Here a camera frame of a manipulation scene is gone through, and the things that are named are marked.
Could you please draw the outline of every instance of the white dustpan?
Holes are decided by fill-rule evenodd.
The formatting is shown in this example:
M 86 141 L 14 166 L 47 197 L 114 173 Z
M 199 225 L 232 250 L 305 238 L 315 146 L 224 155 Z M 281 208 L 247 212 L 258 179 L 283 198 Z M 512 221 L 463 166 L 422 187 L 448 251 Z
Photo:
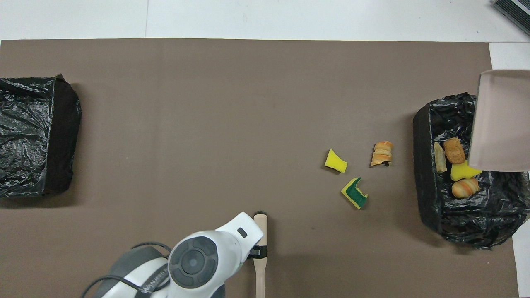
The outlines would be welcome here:
M 469 165 L 487 171 L 530 170 L 530 70 L 480 75 Z

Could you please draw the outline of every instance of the yellow and green sponge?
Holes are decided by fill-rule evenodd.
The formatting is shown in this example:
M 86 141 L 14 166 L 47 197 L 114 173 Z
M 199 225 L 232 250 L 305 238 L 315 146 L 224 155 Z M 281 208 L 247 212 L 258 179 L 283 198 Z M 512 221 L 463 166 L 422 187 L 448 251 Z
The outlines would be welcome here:
M 357 183 L 359 183 L 360 180 L 361 177 L 353 178 L 341 191 L 342 194 L 345 195 L 355 207 L 357 207 L 357 209 L 361 209 L 368 198 L 368 194 L 363 195 L 363 192 L 357 187 Z

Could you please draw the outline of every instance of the black plastic bag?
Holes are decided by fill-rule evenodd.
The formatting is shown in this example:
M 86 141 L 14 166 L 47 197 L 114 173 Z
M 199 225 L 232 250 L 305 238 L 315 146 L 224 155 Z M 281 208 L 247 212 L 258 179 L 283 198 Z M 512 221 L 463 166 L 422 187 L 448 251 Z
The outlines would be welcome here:
M 434 142 L 457 137 L 469 156 L 476 97 L 467 93 L 435 100 L 414 117 L 414 174 L 421 220 L 452 242 L 488 249 L 508 240 L 530 213 L 527 172 L 482 171 L 480 190 L 467 199 L 453 196 L 451 164 L 436 172 Z
M 0 78 L 0 198 L 67 190 L 80 121 L 62 75 Z

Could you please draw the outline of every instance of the yellow sponge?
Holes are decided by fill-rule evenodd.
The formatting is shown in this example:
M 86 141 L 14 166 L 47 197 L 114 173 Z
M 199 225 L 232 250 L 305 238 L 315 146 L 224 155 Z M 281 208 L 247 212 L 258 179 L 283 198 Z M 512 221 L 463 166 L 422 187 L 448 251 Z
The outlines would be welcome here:
M 333 149 L 330 149 L 328 152 L 328 158 L 326 159 L 326 163 L 324 164 L 328 168 L 335 169 L 341 173 L 344 173 L 346 171 L 346 166 L 348 166 L 348 163 L 344 160 L 340 159 Z
M 474 169 L 467 165 L 467 161 L 461 164 L 451 165 L 451 180 L 459 181 L 460 179 L 469 179 L 475 175 L 482 173 L 481 170 Z

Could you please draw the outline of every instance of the croissant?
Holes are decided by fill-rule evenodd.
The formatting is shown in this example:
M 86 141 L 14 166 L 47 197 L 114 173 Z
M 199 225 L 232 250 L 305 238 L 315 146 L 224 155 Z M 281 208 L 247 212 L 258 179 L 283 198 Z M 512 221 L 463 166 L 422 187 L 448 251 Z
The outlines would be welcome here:
M 477 192 L 479 189 L 479 182 L 475 178 L 462 179 L 453 183 L 451 190 L 453 195 L 459 199 L 467 198 Z
M 370 165 L 378 165 L 383 163 L 390 163 L 392 161 L 392 148 L 394 145 L 389 141 L 382 141 L 374 146 L 374 154 L 372 154 L 372 162 Z

